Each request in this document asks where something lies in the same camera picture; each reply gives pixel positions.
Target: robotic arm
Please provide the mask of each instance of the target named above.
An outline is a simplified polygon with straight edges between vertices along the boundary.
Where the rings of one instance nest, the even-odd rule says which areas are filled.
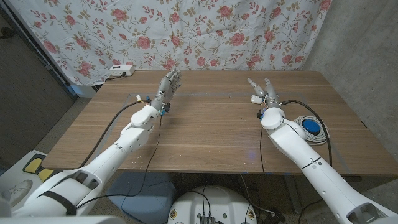
[[[87,215],[95,201],[76,209],[80,204],[100,195],[105,183],[116,172],[130,153],[146,144],[154,125],[152,122],[167,110],[173,94],[180,87],[180,71],[169,72],[162,79],[151,105],[131,116],[120,138],[88,165],[65,170],[44,182],[16,210],[14,217],[61,217]]]
[[[280,152],[292,160],[304,173],[318,194],[329,206],[339,223],[393,223],[387,217],[397,214],[366,198],[353,189],[327,161],[305,142],[303,129],[293,121],[285,119],[279,108],[278,96],[270,81],[265,79],[266,89],[262,90],[250,78],[257,97],[265,102],[268,109],[262,114],[261,125],[268,132],[272,143]]]

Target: white cloth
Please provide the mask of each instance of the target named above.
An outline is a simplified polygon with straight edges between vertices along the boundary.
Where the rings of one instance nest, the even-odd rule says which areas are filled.
[[[170,70],[297,70],[331,0],[12,1],[78,85],[112,65]]]

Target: white power strip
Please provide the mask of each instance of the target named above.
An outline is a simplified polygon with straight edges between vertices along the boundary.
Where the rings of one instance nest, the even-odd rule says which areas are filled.
[[[121,76],[123,72],[126,72],[126,76],[131,76],[135,69],[132,65],[113,65],[109,71],[111,71],[112,76],[118,77]]]

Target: blue knob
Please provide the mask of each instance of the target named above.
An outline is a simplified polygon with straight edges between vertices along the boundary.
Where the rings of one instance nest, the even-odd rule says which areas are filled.
[[[318,135],[320,132],[320,127],[319,127],[318,123],[316,123],[315,121],[313,121],[311,119],[305,119],[303,121],[302,125],[305,130],[307,130],[309,133],[311,133],[313,135]]]

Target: table surface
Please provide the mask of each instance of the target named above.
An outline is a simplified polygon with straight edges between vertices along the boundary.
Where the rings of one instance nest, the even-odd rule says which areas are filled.
[[[165,71],[141,71],[107,81],[43,161],[48,169],[75,169],[86,158],[113,116],[136,95],[154,96]],[[156,172],[262,173],[259,105],[251,103],[252,78],[264,86],[269,78],[281,100],[300,100],[328,126],[333,167],[340,174],[397,175],[398,163],[319,72],[183,71],[182,86],[162,118],[160,140],[149,170]],[[121,113],[92,155],[117,140],[131,115],[144,105]],[[282,107],[287,119],[311,115],[303,106]],[[148,143],[133,152],[120,169],[145,170],[155,150],[159,119]],[[314,146],[328,160],[326,145]],[[262,135],[262,158],[267,174],[301,174],[296,165]]]

